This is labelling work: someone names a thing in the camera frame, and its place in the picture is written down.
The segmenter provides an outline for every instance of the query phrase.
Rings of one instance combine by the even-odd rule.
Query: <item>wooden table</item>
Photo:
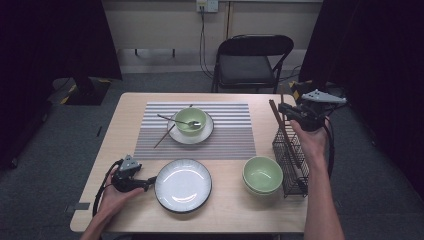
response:
[[[133,154],[144,109],[149,101],[243,101],[249,105],[257,155],[275,159],[272,141],[278,129],[269,100],[281,102],[271,94],[190,94],[125,93],[122,95],[87,180],[80,202],[89,202],[89,210],[77,210],[71,229],[83,232],[91,220],[95,195],[109,167],[126,154]],[[294,104],[294,99],[284,96]],[[169,160],[143,160],[135,176],[156,176]],[[307,198],[283,197],[282,188],[270,196],[254,196],[244,186],[242,169],[245,160],[199,160],[212,177],[212,192],[207,202],[188,214],[164,209],[156,200],[154,188],[132,199],[117,214],[109,232],[142,233],[282,233],[303,232]]]

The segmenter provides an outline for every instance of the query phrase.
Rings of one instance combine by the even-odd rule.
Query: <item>forearm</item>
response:
[[[314,163],[325,163],[324,156]],[[344,239],[343,230],[334,207],[325,164],[318,164],[310,168],[305,239]]]
[[[103,212],[99,212],[93,217],[80,240],[97,240],[103,232],[103,229],[109,223],[111,217]]]

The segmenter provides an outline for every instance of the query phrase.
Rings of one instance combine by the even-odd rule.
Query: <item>chair backrest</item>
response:
[[[219,55],[275,56],[283,59],[292,51],[293,40],[283,35],[239,35],[225,40],[218,48]]]

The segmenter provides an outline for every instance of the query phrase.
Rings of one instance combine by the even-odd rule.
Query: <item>spoon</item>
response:
[[[158,117],[165,118],[167,120],[171,120],[171,121],[174,121],[174,122],[179,122],[179,123],[187,124],[189,128],[193,128],[193,129],[197,129],[197,128],[200,128],[202,126],[202,124],[200,122],[198,122],[198,121],[190,121],[190,122],[186,123],[186,122],[181,122],[181,121],[178,121],[178,120],[174,120],[172,118],[168,118],[168,117],[162,116],[160,114],[158,114]]]

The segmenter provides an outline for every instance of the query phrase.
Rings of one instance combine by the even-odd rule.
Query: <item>white plate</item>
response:
[[[191,159],[170,162],[160,170],[155,183],[159,203],[175,213],[188,213],[201,207],[211,190],[209,171]]]
[[[170,129],[175,123],[173,121],[168,121],[168,129]],[[180,132],[180,130],[178,130],[178,128],[175,126],[171,132],[169,132],[169,135],[177,142],[180,143],[184,143],[184,144],[195,144],[195,143],[199,143],[202,142],[204,140],[206,140],[213,131],[213,120],[211,118],[211,116],[206,113],[206,123],[205,123],[205,127],[203,128],[203,130],[195,136],[187,136],[184,135],[183,133]]]

